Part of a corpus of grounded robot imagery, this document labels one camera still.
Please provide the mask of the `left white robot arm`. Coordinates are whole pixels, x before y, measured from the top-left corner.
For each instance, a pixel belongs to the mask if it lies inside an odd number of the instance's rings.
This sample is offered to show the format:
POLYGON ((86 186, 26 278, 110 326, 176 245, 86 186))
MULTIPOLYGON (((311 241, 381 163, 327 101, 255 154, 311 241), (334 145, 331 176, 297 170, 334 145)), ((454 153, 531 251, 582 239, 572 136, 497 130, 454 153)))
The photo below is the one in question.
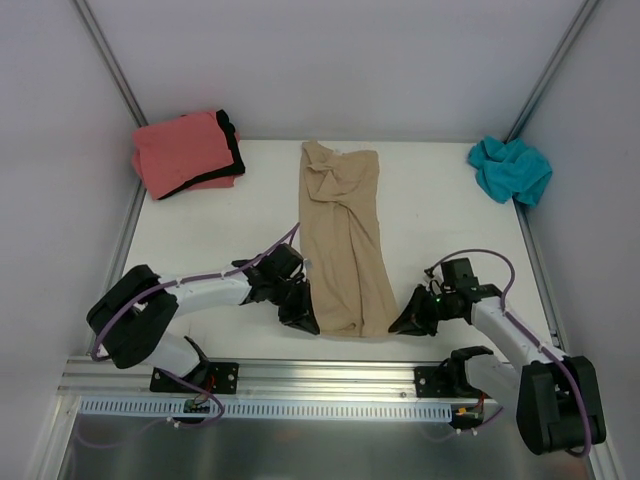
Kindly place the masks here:
POLYGON ((191 338, 169 331, 179 317, 220 306, 268 302, 279 322, 317 335, 304 260, 280 243, 250 260, 236 260, 222 272, 161 276, 148 265, 129 270, 88 312, 95 335, 90 356, 121 369, 152 366, 186 391, 215 381, 211 361, 191 338))

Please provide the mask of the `beige t shirt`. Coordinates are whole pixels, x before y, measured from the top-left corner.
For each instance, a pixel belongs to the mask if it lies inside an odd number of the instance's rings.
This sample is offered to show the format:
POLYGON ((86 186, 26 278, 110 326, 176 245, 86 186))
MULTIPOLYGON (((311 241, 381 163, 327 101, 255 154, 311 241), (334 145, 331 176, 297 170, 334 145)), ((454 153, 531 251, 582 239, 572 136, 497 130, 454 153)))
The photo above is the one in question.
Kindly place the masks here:
POLYGON ((300 247, 324 335, 381 338, 399 312, 382 255, 377 216, 379 157, 301 146, 300 247))

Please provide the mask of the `teal t shirt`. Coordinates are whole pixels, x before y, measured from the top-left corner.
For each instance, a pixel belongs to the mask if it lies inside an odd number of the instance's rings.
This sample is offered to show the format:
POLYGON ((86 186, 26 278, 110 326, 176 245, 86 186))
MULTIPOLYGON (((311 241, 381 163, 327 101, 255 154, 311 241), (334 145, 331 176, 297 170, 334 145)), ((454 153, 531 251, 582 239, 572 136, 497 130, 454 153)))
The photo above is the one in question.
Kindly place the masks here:
POLYGON ((467 162, 478 186, 500 204, 536 207, 553 175, 547 158, 520 139, 503 143, 486 136, 469 150, 467 162))

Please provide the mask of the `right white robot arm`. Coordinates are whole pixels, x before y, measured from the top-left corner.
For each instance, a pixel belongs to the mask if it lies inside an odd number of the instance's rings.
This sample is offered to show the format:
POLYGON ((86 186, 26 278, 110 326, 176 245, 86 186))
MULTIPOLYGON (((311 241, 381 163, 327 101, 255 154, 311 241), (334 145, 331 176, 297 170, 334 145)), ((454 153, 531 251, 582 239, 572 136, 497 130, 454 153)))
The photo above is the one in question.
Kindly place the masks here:
POLYGON ((514 415, 521 439, 535 455, 564 451, 586 457, 606 439, 594 365, 544 342, 509 310, 509 286, 481 283, 469 250, 449 254, 427 268, 427 284, 415 287, 392 334, 435 336, 440 323, 464 320, 491 347, 454 350, 416 393, 495 400, 514 415))

